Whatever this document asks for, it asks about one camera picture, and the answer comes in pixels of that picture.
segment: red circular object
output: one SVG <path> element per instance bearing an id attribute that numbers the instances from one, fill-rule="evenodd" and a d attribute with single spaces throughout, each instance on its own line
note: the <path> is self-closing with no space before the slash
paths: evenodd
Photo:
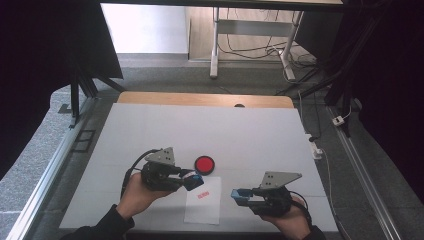
<path id="1" fill-rule="evenodd" d="M 196 159 L 194 168 L 200 175 L 206 176 L 213 172 L 215 168 L 215 162 L 209 156 L 201 156 Z"/>

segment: human hand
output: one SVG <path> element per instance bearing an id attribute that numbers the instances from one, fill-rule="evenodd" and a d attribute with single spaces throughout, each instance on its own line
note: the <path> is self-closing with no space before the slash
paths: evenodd
<path id="1" fill-rule="evenodd" d="M 171 191 L 151 191 L 147 189 L 146 185 L 143 184 L 141 173 L 135 173 L 131 176 L 116 211 L 125 220 L 128 220 L 146 210 L 156 199 L 166 197 L 171 193 Z"/>
<path id="2" fill-rule="evenodd" d="M 300 198 L 292 197 L 292 199 L 304 205 L 304 202 Z M 288 239 L 304 239 L 311 233 L 304 213 L 294 205 L 291 205 L 290 211 L 282 217 L 260 217 L 262 220 L 274 224 Z"/>

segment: black drape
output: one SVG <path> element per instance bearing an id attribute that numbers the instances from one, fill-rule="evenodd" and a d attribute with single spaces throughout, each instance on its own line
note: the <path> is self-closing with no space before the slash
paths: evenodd
<path id="1" fill-rule="evenodd" d="M 122 78 L 97 1 L 0 1 L 1 178 L 76 72 Z"/>
<path id="2" fill-rule="evenodd" d="M 393 1 L 355 66 L 360 120 L 424 202 L 424 3 Z"/>

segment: paper card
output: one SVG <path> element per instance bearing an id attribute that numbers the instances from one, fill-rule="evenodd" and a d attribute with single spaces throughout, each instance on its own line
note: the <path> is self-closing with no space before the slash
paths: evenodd
<path id="1" fill-rule="evenodd" d="M 185 223 L 219 224 L 221 178 L 203 177 L 202 186 L 187 192 Z"/>

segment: wall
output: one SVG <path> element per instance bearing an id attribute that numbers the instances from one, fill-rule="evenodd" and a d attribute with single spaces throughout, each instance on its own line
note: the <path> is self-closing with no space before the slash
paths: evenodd
<path id="1" fill-rule="evenodd" d="M 186 8 L 102 4 L 117 53 L 188 54 Z"/>

